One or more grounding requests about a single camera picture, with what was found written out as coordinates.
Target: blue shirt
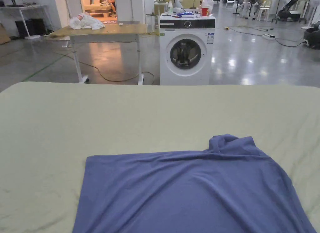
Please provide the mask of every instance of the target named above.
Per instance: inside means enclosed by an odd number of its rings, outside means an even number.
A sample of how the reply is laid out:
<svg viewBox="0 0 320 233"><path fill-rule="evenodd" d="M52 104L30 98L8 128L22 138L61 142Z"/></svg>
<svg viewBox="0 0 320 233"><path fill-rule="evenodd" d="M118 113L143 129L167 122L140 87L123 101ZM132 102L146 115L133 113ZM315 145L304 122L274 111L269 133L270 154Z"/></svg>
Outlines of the blue shirt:
<svg viewBox="0 0 320 233"><path fill-rule="evenodd" d="M291 180L252 139L204 151L87 158L74 233L316 233Z"/></svg>

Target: crumpled white towel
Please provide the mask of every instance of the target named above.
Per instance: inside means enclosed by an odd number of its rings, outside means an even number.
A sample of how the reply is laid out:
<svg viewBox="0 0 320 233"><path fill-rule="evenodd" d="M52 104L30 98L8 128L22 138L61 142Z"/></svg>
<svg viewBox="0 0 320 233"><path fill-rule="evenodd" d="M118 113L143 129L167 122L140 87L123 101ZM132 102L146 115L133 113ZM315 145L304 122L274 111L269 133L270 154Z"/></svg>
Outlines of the crumpled white towel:
<svg viewBox="0 0 320 233"><path fill-rule="evenodd" d="M74 30L79 30L79 29L98 30L101 28L105 28L105 25L100 20L97 20L91 17L90 15L86 15L84 13L70 19L69 26Z"/></svg>

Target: bed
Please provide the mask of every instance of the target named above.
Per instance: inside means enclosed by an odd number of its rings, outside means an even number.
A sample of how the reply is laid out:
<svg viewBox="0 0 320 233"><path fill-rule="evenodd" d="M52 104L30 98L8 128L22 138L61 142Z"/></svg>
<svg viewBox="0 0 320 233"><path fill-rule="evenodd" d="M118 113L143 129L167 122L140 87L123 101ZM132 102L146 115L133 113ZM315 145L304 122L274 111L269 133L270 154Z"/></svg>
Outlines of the bed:
<svg viewBox="0 0 320 233"><path fill-rule="evenodd" d="M71 232L86 157L252 136L320 232L320 89L19 83L0 94L1 232Z"/></svg>
<svg viewBox="0 0 320 233"><path fill-rule="evenodd" d="M89 14L107 14L112 11L111 5L90 4L84 6L84 11Z"/></svg>

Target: washing machine label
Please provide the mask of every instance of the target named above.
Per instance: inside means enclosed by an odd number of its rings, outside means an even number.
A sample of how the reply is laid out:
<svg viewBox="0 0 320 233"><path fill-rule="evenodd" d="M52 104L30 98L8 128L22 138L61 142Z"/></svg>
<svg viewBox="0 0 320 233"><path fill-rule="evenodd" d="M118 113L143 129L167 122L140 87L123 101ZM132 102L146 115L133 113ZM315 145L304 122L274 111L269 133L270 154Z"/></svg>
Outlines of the washing machine label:
<svg viewBox="0 0 320 233"><path fill-rule="evenodd" d="M214 33L208 33L207 44L213 44Z"/></svg>

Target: cardboard box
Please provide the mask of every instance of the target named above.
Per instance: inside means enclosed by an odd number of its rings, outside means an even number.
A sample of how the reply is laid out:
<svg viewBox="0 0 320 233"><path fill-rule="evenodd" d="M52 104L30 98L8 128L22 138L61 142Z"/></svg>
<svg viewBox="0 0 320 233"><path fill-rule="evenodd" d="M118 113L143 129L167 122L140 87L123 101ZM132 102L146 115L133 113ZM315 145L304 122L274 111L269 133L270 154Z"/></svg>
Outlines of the cardboard box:
<svg viewBox="0 0 320 233"><path fill-rule="evenodd" d="M0 44L4 44L11 41L5 28L3 25L0 23Z"/></svg>

